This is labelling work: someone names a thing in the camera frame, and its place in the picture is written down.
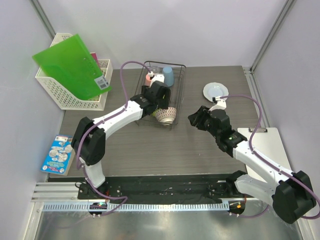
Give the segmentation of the pink plastic cup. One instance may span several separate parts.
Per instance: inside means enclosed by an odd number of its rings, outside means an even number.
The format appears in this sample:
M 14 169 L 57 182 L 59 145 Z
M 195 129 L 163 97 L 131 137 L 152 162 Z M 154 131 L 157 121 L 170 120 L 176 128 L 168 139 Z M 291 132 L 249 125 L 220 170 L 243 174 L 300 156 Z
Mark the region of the pink plastic cup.
M 147 87 L 150 87 L 153 77 L 154 77 L 154 75 L 151 75 L 151 74 L 147 73 L 146 76 L 145 76 L 144 85 L 147 86 Z

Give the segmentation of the white scalloped plate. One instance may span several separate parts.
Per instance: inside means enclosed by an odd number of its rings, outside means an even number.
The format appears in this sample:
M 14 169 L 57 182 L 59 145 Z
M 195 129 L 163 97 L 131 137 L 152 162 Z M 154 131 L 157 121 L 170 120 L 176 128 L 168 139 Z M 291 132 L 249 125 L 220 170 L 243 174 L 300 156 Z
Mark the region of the white scalloped plate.
M 211 103 L 213 102 L 213 98 L 229 95 L 228 88 L 224 86 L 222 83 L 218 82 L 207 83 L 204 86 L 202 93 L 203 96 Z

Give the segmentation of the lime green plate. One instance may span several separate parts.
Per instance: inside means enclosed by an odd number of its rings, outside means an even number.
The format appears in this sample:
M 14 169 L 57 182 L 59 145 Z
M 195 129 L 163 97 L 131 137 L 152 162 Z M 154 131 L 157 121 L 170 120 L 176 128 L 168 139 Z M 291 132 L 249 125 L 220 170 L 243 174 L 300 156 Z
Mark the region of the lime green plate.
M 156 109 L 156 110 L 152 113 L 152 116 L 155 117 L 158 111 L 159 111 L 159 109 Z

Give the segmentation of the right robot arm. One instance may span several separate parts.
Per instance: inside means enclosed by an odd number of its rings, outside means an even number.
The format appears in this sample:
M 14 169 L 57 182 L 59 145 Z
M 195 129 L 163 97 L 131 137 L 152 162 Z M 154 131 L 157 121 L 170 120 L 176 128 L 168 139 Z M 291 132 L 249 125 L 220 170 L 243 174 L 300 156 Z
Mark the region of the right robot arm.
M 232 128 L 225 110 L 201 106 L 188 120 L 191 126 L 210 133 L 222 152 L 244 163 L 262 178 L 258 180 L 240 170 L 234 172 L 225 186 L 230 197 L 246 194 L 257 198 L 272 206 L 288 224 L 293 224 L 317 205 L 319 199 L 309 176 L 303 171 L 292 172 L 256 150 L 244 135 Z

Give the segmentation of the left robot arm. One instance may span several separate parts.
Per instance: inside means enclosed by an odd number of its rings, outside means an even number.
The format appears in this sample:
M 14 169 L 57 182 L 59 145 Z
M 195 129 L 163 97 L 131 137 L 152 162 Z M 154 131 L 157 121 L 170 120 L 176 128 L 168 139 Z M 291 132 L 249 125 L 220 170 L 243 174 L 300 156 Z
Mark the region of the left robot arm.
M 74 133 L 71 146 L 76 154 L 77 168 L 84 168 L 89 194 L 100 200 L 107 192 L 104 185 L 101 160 L 106 152 L 106 140 L 126 125 L 151 115 L 158 109 L 167 109 L 170 88 L 156 80 L 143 86 L 141 93 L 128 98 L 120 108 L 95 119 L 82 118 Z

